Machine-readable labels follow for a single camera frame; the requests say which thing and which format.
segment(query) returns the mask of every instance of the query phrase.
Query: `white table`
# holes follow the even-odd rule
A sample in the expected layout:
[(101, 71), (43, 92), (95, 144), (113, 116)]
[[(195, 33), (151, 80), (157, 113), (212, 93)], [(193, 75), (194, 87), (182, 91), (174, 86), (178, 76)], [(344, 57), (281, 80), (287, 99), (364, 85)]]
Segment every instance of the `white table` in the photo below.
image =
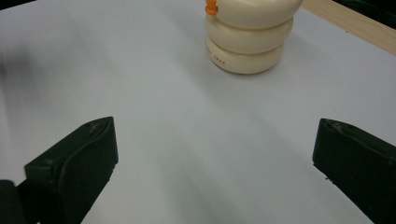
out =
[(300, 9), (257, 76), (205, 55), (205, 1), (38, 0), (0, 11), (0, 179), (92, 119), (120, 153), (84, 219), (372, 223), (312, 165), (320, 118), (396, 145), (396, 58)]

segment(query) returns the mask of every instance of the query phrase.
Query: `orange clasp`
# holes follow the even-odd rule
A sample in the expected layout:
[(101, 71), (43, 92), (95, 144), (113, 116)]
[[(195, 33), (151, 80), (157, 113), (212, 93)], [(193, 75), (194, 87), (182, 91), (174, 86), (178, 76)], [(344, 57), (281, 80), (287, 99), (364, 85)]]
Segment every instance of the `orange clasp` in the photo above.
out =
[(216, 2), (217, 0), (206, 0), (205, 11), (208, 15), (215, 16), (218, 13)]

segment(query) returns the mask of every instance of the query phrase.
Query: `beige bottle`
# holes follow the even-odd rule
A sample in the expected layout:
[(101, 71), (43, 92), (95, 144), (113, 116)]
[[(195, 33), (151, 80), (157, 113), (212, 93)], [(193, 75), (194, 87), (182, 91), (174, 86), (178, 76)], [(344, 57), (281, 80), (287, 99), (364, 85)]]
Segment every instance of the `beige bottle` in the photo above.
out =
[(303, 0), (206, 0), (206, 49), (218, 67), (255, 74), (282, 56)]

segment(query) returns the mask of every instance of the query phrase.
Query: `wood strip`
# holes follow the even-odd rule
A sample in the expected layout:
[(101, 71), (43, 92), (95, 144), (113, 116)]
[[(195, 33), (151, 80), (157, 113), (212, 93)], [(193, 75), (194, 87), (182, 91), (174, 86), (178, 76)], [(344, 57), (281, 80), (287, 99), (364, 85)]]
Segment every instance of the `wood strip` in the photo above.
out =
[(396, 30), (332, 0), (304, 0), (303, 8), (396, 55)]

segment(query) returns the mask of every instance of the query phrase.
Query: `ribbed container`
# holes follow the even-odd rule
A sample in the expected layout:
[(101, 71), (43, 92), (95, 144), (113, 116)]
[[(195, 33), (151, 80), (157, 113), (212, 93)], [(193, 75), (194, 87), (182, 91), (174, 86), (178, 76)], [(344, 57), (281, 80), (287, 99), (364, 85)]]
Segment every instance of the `ribbed container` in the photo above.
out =
[(303, 0), (206, 0), (206, 49), (218, 67), (255, 74), (274, 66)]

